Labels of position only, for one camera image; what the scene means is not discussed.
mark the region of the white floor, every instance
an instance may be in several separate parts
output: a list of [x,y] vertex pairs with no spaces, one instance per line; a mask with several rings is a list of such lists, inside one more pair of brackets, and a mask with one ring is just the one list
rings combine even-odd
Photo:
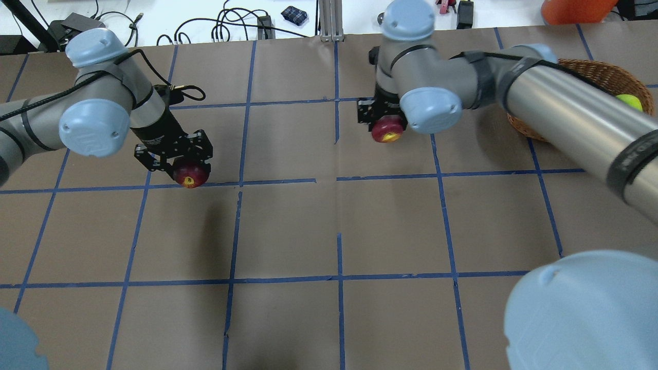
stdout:
[[[434,0],[426,0],[434,5]],[[379,32],[376,17],[390,3],[390,0],[343,0],[343,30],[346,34],[374,34]],[[32,4],[28,0],[22,3],[38,17]],[[540,16],[540,7],[543,0],[475,0],[475,28],[531,26],[543,24]],[[66,18],[70,13],[79,13],[91,16],[95,12],[94,0],[35,0],[35,4],[50,22]],[[138,24],[139,46],[155,45],[159,35],[172,35],[176,28],[185,20],[196,17],[216,18],[222,9],[223,1],[208,0],[99,0],[101,12],[120,11],[134,18],[144,13]],[[304,10],[309,15],[309,21],[296,26],[283,19],[281,11],[293,5]],[[264,9],[272,15],[275,27],[291,30],[299,34],[313,35],[313,20],[315,19],[315,0],[230,0],[226,5],[230,7],[243,7],[246,9]],[[437,30],[454,29],[457,24],[457,15],[452,11],[440,15],[436,7]],[[619,20],[616,14],[611,14],[609,20]],[[108,14],[102,21],[114,31],[122,40],[130,35],[128,21],[117,14]],[[210,29],[214,26],[209,21],[195,21],[186,24],[181,31],[185,32],[193,43],[211,42]],[[37,40],[33,35],[22,28],[23,34],[32,43]],[[0,7],[0,34],[19,34],[19,29],[6,7]],[[249,39],[256,38],[256,29],[249,29]],[[231,26],[232,40],[244,40],[243,30]],[[276,32],[276,38],[296,37]]]

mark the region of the wicker basket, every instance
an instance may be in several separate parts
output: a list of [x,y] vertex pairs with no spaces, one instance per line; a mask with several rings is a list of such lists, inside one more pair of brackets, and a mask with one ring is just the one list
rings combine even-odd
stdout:
[[[642,103],[644,113],[654,115],[654,103],[651,92],[627,70],[604,62],[584,61],[580,59],[560,59],[559,64],[589,78],[613,95],[627,93],[635,95]],[[547,142],[545,138],[523,123],[517,117],[507,114],[509,123],[521,134],[529,138]]]

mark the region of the green fruit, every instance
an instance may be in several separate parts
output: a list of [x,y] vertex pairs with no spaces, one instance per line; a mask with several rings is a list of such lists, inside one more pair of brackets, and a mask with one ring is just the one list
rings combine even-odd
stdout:
[[631,107],[639,110],[642,112],[642,103],[640,103],[640,100],[635,96],[635,95],[630,95],[627,93],[623,93],[621,95],[617,96],[617,99],[623,101],[624,103],[630,105]]

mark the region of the robotic arm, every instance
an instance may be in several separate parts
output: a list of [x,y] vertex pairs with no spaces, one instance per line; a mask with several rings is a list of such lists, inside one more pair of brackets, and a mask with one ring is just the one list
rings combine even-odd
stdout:
[[168,108],[181,91],[151,85],[130,59],[136,53],[142,52],[129,53],[110,30],[83,32],[66,48],[79,70],[73,88],[1,104],[0,186],[34,154],[68,147],[81,155],[112,155],[128,129],[143,143],[135,157],[149,171],[164,171],[187,188],[202,185],[213,147],[204,131],[183,131]]
[[497,101],[611,191],[658,223],[658,122],[565,70],[545,45],[471,51],[441,60],[430,36],[434,13],[422,0],[395,0],[384,13],[373,99],[357,102],[375,140],[407,127],[433,134],[462,109]]

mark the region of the dark blue patterned object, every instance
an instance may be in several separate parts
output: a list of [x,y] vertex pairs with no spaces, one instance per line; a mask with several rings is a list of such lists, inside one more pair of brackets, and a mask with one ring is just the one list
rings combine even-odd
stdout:
[[306,18],[309,17],[305,11],[297,9],[293,6],[287,7],[284,11],[281,12],[281,15],[284,16],[287,21],[293,22],[296,25],[304,23]]

